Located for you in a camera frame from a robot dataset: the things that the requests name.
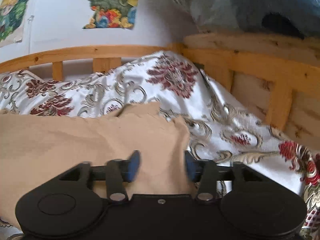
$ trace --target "wooden rail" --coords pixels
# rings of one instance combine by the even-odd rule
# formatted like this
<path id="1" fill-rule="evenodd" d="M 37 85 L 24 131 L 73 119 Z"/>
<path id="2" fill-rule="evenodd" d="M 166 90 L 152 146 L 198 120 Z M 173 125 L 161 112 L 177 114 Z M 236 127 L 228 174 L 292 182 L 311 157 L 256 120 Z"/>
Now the wooden rail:
<path id="1" fill-rule="evenodd" d="M 192 62 L 204 65 L 204 70 L 231 91 L 234 72 L 253 75 L 275 83 L 266 122 L 283 130 L 287 122 L 292 92 L 302 91 L 320 99 L 320 68 L 306 63 L 270 55 L 225 49 L 187 49 L 183 44 L 156 46 L 84 46 L 56 49 L 30 54 L 0 63 L 0 73 L 26 69 L 30 66 L 52 63 L 52 77 L 63 80 L 63 61 L 93 58 L 93 71 L 106 72 L 121 65 L 122 57 L 142 57 L 159 50 L 183 54 Z"/>
<path id="2" fill-rule="evenodd" d="M 0 73 L 13 72 L 27 69 L 30 66 L 52 63 L 53 79 L 62 81 L 63 61 L 66 60 L 93 58 L 93 71 L 106 72 L 111 68 L 121 66 L 122 57 L 142 57 L 163 49 L 166 48 L 139 45 L 100 45 L 55 49 L 0 63 Z"/>

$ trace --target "black round pad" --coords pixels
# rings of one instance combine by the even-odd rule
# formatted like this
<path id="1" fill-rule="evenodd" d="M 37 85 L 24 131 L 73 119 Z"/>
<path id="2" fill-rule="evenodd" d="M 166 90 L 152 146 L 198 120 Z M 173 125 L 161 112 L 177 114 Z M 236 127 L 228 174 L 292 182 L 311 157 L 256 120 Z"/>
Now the black round pad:
<path id="1" fill-rule="evenodd" d="M 91 225 L 102 212 L 102 199 L 74 181 L 46 184 L 24 195 L 16 217 L 24 231 L 39 236 L 74 234 Z"/>
<path id="2" fill-rule="evenodd" d="M 250 181 L 232 190 L 220 204 L 235 228 L 257 237 L 279 237 L 301 228 L 307 215 L 303 199 L 270 182 Z"/>

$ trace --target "beige cloth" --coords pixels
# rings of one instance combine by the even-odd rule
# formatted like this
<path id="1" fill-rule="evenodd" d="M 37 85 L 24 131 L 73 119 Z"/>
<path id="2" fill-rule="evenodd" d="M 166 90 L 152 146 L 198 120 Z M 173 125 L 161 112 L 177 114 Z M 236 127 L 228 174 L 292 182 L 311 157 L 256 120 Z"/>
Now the beige cloth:
<path id="1" fill-rule="evenodd" d="M 159 104 L 150 103 L 96 119 L 0 114 L 1 217 L 18 227 L 14 209 L 25 193 L 80 162 L 104 165 L 134 150 L 141 152 L 141 165 L 127 186 L 129 196 L 188 193 L 183 158 L 188 128 L 181 117 L 167 122 L 158 111 Z"/>

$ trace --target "floral bedspread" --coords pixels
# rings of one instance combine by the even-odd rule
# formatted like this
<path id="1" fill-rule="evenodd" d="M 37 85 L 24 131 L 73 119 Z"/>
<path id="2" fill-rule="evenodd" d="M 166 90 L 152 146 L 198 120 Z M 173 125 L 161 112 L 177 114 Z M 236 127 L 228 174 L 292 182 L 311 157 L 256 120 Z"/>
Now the floral bedspread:
<path id="1" fill-rule="evenodd" d="M 224 166 L 244 162 L 300 194 L 308 206 L 301 235 L 316 238 L 320 154 L 263 125 L 184 57 L 161 51 L 107 73 L 69 82 L 44 82 L 29 71 L 0 75 L 0 109 L 17 114 L 97 117 L 127 103 L 152 101 L 161 103 L 160 113 L 168 120 L 178 115 L 184 118 L 191 133 L 188 148 L 196 159 L 211 159 Z M 230 182 L 218 185 L 221 196 L 230 190 Z M 21 233 L 0 220 L 0 240 Z"/>

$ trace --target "cartoon poster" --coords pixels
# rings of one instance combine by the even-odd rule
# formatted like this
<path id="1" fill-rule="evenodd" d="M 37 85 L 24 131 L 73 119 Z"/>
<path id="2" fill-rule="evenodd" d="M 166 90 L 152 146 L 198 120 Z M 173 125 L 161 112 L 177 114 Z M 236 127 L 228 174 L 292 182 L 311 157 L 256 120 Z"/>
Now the cartoon poster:
<path id="1" fill-rule="evenodd" d="M 84 29 L 134 26 L 138 0 L 89 0 L 93 16 Z"/>
<path id="2" fill-rule="evenodd" d="M 0 0 L 0 47 L 22 40 L 28 0 Z"/>

